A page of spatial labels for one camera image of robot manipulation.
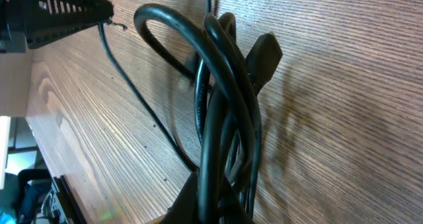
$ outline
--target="thin black wire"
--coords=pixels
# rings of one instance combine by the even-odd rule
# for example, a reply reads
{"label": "thin black wire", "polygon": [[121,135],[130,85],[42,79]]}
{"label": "thin black wire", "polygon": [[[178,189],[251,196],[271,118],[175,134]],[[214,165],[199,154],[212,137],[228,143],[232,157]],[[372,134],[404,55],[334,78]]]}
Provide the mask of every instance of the thin black wire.
{"label": "thin black wire", "polygon": [[109,58],[110,62],[112,62],[112,65],[119,72],[119,74],[124,78],[125,82],[127,82],[128,86],[129,86],[129,88],[137,96],[137,99],[142,103],[142,105],[148,111],[148,113],[150,114],[150,116],[152,117],[154,122],[159,126],[160,130],[163,132],[163,134],[167,138],[168,142],[172,145],[176,154],[179,156],[179,158],[184,163],[186,168],[188,170],[190,170],[191,172],[196,172],[198,167],[191,161],[191,159],[188,157],[188,155],[182,150],[181,146],[178,145],[176,143],[176,141],[171,137],[171,135],[166,130],[163,123],[157,117],[156,113],[153,111],[153,109],[150,107],[150,105],[148,105],[147,101],[145,101],[145,99],[142,97],[141,93],[137,90],[135,85],[132,83],[131,79],[126,75],[125,71],[122,69],[122,67],[120,66],[118,61],[113,56],[112,52],[110,51],[110,47],[108,46],[106,36],[104,34],[103,23],[98,24],[98,33],[100,34],[100,40],[102,42],[102,45],[103,45],[104,49],[106,50],[106,55]]}

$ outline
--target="desk surface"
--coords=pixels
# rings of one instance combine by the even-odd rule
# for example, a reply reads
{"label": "desk surface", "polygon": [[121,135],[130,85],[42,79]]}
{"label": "desk surface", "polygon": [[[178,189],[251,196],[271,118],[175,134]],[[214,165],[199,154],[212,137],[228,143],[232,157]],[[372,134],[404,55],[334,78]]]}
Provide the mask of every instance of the desk surface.
{"label": "desk surface", "polygon": [[[199,160],[192,90],[137,35],[135,10],[168,5],[200,25],[203,0],[111,0],[118,61]],[[422,223],[423,0],[218,0],[246,55],[272,31],[284,57],[259,101],[259,223]],[[184,59],[187,43],[151,23]],[[100,45],[96,28],[34,52],[28,121],[53,175],[92,222],[164,214],[188,171]]]}

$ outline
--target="black cable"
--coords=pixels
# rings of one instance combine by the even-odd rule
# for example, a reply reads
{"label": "black cable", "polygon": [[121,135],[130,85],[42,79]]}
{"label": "black cable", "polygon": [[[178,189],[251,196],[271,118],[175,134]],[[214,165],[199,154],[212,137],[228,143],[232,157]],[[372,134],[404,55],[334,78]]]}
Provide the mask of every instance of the black cable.
{"label": "black cable", "polygon": [[[200,144],[203,145],[197,208],[201,222],[216,221],[216,218],[218,220],[219,189],[228,157],[227,172],[233,190],[240,195],[243,207],[247,206],[247,213],[252,217],[261,149],[260,112],[256,94],[247,76],[245,58],[235,43],[235,17],[227,13],[216,20],[211,15],[211,9],[212,0],[206,0],[205,31],[195,27],[176,11],[161,5],[144,5],[134,15],[134,24],[139,35],[182,75],[196,82],[196,129]],[[200,56],[196,72],[185,68],[160,44],[149,31],[148,20],[157,20],[175,29],[194,47]],[[170,136],[112,55],[103,24],[98,25],[98,32],[106,54],[116,70],[157,123],[182,162],[189,170],[196,172],[196,165]],[[215,77],[217,88],[210,95],[207,108],[210,74]]]}
{"label": "black cable", "polygon": [[125,71],[122,69],[122,67],[119,65],[118,61],[114,58],[112,52],[110,51],[110,48],[107,43],[106,36],[104,35],[104,26],[102,23],[98,24],[98,33],[100,34],[100,40],[102,42],[102,45],[104,49],[106,50],[106,55],[109,58],[110,62],[112,62],[112,65],[115,67],[115,69],[119,72],[119,74],[123,77],[125,82],[127,82],[129,88],[132,90],[132,92],[137,96],[137,99],[142,103],[142,105],[145,107],[145,109],[148,111],[154,122],[159,126],[160,130],[163,132],[165,137],[167,138],[168,142],[172,145],[173,149],[175,150],[176,154],[179,156],[181,161],[184,163],[186,168],[190,170],[191,172],[196,172],[197,166],[190,160],[188,155],[183,151],[182,147],[176,143],[176,141],[171,137],[169,132],[166,130],[163,123],[160,121],[160,119],[157,117],[156,113],[154,113],[153,109],[151,109],[150,105],[148,105],[147,101],[142,97],[141,93],[137,90],[135,85],[132,83],[131,79],[126,75]]}

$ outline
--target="black plastic object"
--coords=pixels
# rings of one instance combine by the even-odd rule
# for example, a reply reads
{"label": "black plastic object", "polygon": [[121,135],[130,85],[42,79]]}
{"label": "black plastic object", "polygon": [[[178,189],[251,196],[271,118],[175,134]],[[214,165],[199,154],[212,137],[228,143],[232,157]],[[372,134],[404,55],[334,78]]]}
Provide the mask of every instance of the black plastic object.
{"label": "black plastic object", "polygon": [[[197,186],[198,173],[193,172],[160,224],[198,223],[196,219]],[[253,224],[245,209],[238,202],[237,196],[226,178],[222,182],[221,195],[220,212],[225,216],[225,220],[222,220],[224,223]]]}
{"label": "black plastic object", "polygon": [[107,0],[0,0],[0,52],[25,52],[25,37],[36,49],[112,16]]}

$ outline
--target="wooden desk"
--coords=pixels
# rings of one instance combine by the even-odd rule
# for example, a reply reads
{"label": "wooden desk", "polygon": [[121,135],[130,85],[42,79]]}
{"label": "wooden desk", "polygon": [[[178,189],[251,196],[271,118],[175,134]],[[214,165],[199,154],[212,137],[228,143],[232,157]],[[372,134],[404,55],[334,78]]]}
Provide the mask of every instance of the wooden desk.
{"label": "wooden desk", "polygon": [[[200,25],[203,0],[111,0],[112,51],[199,160],[192,91],[137,35],[135,10],[161,3]],[[258,223],[423,222],[423,0],[219,0],[246,55],[273,31],[284,57],[262,90]],[[180,36],[151,23],[184,59]],[[164,214],[188,177],[105,56],[96,28],[34,52],[28,121],[54,175],[92,222]]]}

